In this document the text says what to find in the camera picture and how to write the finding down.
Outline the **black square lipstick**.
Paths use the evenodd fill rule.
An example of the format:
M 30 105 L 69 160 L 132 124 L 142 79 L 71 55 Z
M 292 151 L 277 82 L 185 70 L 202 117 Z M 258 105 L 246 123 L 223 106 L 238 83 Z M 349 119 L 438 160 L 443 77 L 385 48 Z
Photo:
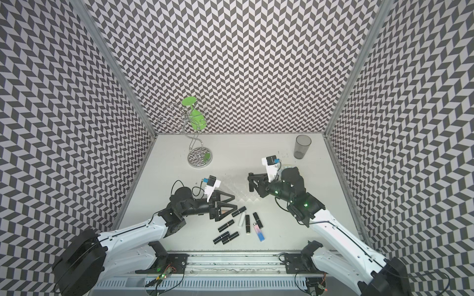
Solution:
M 263 228 L 263 224 L 262 224 L 262 222 L 261 222 L 261 220 L 260 220 L 260 217 L 259 217 L 258 213 L 257 213 L 257 212 L 254 212 L 254 213 L 253 213 L 253 217 L 254 217 L 255 222 L 256 222 L 256 224 L 258 225 L 258 227 L 259 227 L 260 229 L 262 229 L 262 228 Z

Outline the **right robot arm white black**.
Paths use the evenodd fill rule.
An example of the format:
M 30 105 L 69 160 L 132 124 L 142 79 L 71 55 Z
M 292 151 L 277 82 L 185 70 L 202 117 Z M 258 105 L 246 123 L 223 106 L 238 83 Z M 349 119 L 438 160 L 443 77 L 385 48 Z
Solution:
M 387 259 L 347 230 L 307 192 L 298 168 L 284 169 L 278 179 L 266 173 L 248 175 L 249 190 L 260 197 L 272 195 L 287 203 L 286 209 L 307 228 L 324 238 L 334 249 L 316 240 L 302 250 L 305 265 L 326 272 L 359 296 L 409 296 L 411 288 L 405 264 Z

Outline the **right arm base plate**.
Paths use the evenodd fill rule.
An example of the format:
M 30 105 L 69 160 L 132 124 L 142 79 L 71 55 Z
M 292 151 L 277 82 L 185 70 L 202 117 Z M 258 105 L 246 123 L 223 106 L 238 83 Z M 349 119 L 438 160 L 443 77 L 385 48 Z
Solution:
M 284 265 L 286 273 L 289 275 L 323 274 L 323 271 L 318 270 L 308 256 L 300 253 L 284 253 L 279 256 L 279 260 Z

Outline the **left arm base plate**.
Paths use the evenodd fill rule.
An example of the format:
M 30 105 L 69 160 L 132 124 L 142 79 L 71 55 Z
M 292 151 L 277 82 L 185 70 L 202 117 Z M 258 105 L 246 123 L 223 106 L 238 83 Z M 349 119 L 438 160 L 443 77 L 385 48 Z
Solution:
M 166 268 L 172 270 L 172 274 L 183 274 L 188 263 L 188 254 L 169 254 L 158 256 L 150 268 L 137 270 L 135 274 L 161 275 L 165 273 Z

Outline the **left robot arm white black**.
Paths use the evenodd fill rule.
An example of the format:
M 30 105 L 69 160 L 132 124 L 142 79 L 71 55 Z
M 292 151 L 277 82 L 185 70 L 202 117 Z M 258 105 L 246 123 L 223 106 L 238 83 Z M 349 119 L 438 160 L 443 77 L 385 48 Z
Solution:
M 220 190 L 209 199 L 195 199 L 190 188 L 181 187 L 170 196 L 166 208 L 144 222 L 100 234 L 92 229 L 81 232 L 53 264 L 53 291 L 83 296 L 109 278 L 163 272 L 168 253 L 160 240 L 182 229 L 187 216 L 208 214 L 220 221 L 237 209 L 234 199 Z

